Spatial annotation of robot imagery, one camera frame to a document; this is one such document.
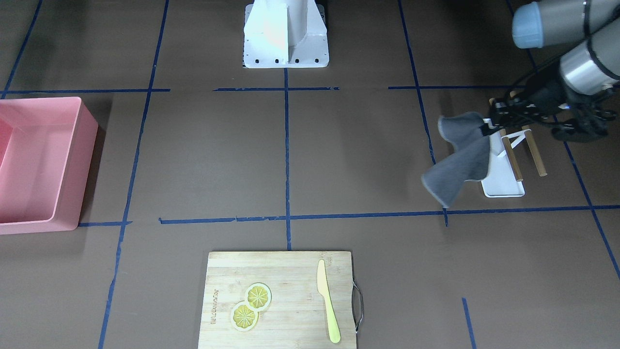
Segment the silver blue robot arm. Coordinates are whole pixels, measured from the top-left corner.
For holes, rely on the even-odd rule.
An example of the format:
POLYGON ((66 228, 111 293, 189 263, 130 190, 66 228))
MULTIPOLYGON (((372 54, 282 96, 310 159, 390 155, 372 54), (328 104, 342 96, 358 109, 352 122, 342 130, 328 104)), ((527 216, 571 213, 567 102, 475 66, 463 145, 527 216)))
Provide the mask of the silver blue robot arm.
POLYGON ((525 74, 521 92, 492 101, 482 135, 538 124, 563 142, 606 137, 607 122, 617 117, 602 104, 620 79, 619 31, 617 0, 541 0, 517 9, 512 36, 518 48, 574 47, 525 74))

